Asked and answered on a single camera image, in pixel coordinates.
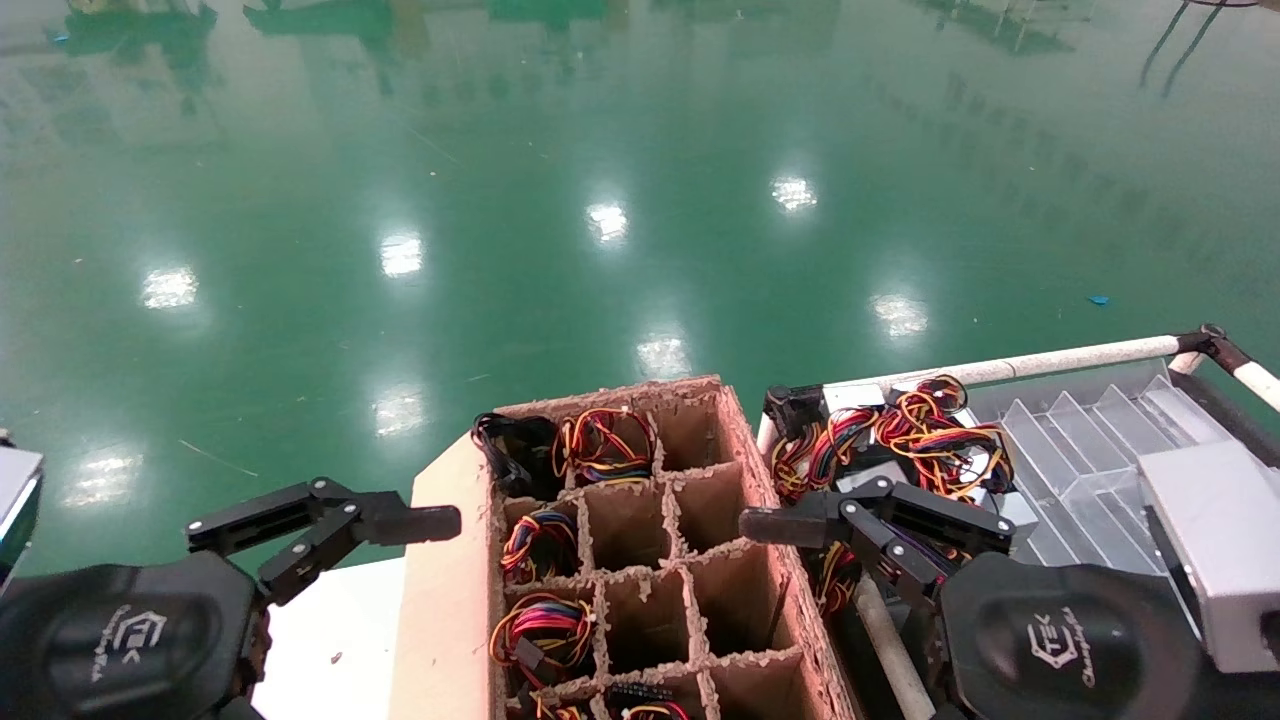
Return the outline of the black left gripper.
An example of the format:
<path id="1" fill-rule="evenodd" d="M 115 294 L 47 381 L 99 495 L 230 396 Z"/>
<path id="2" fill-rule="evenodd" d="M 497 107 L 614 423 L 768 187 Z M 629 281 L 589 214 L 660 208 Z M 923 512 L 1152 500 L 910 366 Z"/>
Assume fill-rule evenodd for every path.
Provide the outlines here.
<path id="1" fill-rule="evenodd" d="M 315 478 L 191 521 L 193 555 L 175 562 L 15 579 L 3 593 L 1 715 L 256 719 L 271 643 L 265 602 L 289 603 L 361 544 L 443 542 L 462 529 L 456 506 L 411 507 L 394 491 Z M 215 555 L 302 530 L 260 568 L 265 601 Z"/>

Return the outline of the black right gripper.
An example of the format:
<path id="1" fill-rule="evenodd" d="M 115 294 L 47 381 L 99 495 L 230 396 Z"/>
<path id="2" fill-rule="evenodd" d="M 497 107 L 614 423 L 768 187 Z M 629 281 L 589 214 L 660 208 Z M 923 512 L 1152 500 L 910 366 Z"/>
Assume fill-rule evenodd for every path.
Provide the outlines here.
<path id="1" fill-rule="evenodd" d="M 842 542 L 913 606 L 937 605 L 945 694 L 969 719 L 1175 719 L 1189 706 L 1202 650 L 1164 578 L 975 559 L 943 582 L 902 538 L 910 533 L 963 553 L 1009 553 L 1014 524 L 883 477 L 740 512 L 750 541 Z"/>

